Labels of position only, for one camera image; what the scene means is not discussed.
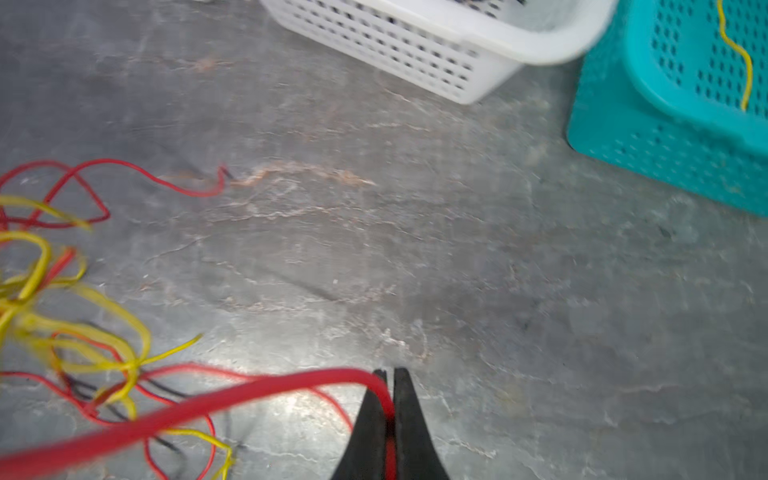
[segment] gray marbled surface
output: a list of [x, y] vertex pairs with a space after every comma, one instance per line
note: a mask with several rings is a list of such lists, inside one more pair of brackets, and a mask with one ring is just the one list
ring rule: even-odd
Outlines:
[[[114, 218], [49, 237], [88, 255], [88, 281], [151, 327], [154, 351], [204, 333], [177, 359], [409, 367], [455, 480], [766, 478], [768, 225], [571, 151], [577, 73], [527, 68], [462, 107], [257, 2], [5, 0], [2, 166], [117, 157], [197, 187], [183, 177], [222, 162], [269, 172], [193, 199], [95, 168]], [[54, 179], [8, 191], [40, 197]], [[74, 186], [56, 204], [95, 213]], [[124, 331], [54, 300], [41, 310]], [[39, 369], [13, 345], [2, 361]], [[331, 391], [356, 412], [360, 389]], [[91, 428], [20, 382], [0, 386], [0, 418], [0, 452]], [[239, 445], [233, 480], [325, 479], [346, 444], [304, 394], [218, 422]], [[175, 441], [184, 455], [156, 447], [158, 461], [195, 478], [205, 446]], [[153, 478], [139, 449], [59, 476], [102, 477]]]

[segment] teal plastic basket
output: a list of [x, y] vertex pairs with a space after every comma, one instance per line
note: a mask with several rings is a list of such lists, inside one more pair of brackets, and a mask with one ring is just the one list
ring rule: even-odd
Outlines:
[[768, 0], [623, 0], [587, 55], [568, 127], [582, 154], [768, 216]]

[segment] white plastic basket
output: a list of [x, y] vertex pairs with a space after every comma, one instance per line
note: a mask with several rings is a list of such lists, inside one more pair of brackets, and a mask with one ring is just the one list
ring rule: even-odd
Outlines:
[[283, 27], [460, 104], [586, 52], [618, 0], [261, 0]]

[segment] teal basket rim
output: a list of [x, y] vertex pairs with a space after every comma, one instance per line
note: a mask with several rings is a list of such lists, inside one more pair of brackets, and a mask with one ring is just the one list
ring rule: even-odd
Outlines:
[[750, 153], [768, 155], [768, 121], [680, 88], [659, 68], [649, 48], [658, 2], [631, 0], [624, 58], [635, 88], [665, 114], [730, 137]]

